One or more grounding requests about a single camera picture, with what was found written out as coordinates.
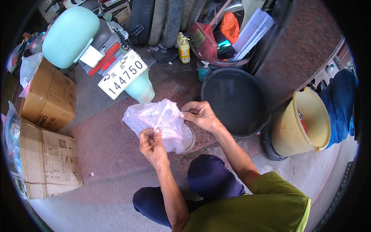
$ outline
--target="white license plate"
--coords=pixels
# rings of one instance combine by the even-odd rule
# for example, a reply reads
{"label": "white license plate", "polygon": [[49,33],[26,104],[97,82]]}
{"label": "white license plate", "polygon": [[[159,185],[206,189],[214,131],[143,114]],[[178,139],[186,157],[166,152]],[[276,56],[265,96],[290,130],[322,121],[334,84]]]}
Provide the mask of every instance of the white license plate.
{"label": "white license plate", "polygon": [[98,86],[113,100],[144,70],[147,65],[134,50],[130,50],[117,64],[103,77]]}

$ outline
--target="red reflector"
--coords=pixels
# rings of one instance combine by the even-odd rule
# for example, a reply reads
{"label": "red reflector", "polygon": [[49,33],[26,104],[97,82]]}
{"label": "red reflector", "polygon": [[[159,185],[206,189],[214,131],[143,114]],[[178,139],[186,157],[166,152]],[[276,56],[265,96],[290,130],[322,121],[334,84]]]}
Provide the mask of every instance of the red reflector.
{"label": "red reflector", "polygon": [[115,54],[119,48],[120,44],[118,42],[114,43],[114,45],[107,50],[105,56],[98,62],[98,64],[94,68],[90,69],[88,72],[89,76],[96,74],[96,72],[103,67],[103,65]]}
{"label": "red reflector", "polygon": [[109,59],[108,61],[107,61],[107,63],[105,63],[104,65],[103,65],[103,67],[102,67],[102,69],[103,70],[106,70],[111,64],[112,64],[112,62],[114,62],[116,60],[116,57],[111,57],[111,59]]}

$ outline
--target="hand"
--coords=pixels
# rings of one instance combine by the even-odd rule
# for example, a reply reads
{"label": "hand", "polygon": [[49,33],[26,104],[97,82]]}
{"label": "hand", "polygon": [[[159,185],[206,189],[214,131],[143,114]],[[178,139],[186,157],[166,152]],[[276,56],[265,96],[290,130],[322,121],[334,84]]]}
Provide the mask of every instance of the hand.
{"label": "hand", "polygon": [[139,150],[152,164],[156,171],[160,171],[164,167],[168,167],[170,162],[167,157],[164,146],[161,142],[161,130],[157,128],[148,128],[139,134]]}
{"label": "hand", "polygon": [[190,101],[180,111],[183,112],[181,118],[193,122],[208,132],[216,133],[224,128],[207,101]]}

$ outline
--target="yellow bottle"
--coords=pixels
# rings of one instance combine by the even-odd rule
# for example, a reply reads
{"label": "yellow bottle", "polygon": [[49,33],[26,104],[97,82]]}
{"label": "yellow bottle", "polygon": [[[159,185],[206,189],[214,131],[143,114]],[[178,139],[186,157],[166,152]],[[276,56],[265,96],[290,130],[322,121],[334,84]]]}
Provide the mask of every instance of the yellow bottle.
{"label": "yellow bottle", "polygon": [[177,45],[179,51],[179,59],[182,63],[189,63],[191,61],[191,56],[189,54],[189,40],[187,37],[183,35],[183,33],[179,32],[177,37]]}

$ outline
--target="blue cloth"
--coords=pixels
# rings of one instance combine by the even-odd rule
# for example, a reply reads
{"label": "blue cloth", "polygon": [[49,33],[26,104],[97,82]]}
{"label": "blue cloth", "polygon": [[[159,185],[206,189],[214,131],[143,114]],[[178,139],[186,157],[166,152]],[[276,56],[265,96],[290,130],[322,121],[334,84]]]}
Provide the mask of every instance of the blue cloth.
{"label": "blue cloth", "polygon": [[[192,160],[187,180],[191,189],[204,198],[197,202],[186,201],[190,213],[213,200],[245,194],[243,185],[226,169],[224,162],[212,155],[202,154]],[[171,227],[160,187],[141,188],[133,196],[133,205],[152,221]]]}
{"label": "blue cloth", "polygon": [[349,132],[351,136],[354,135],[352,115],[356,86],[355,75],[343,69],[330,79],[330,84],[319,93],[331,123],[331,137],[326,149],[346,139]]}

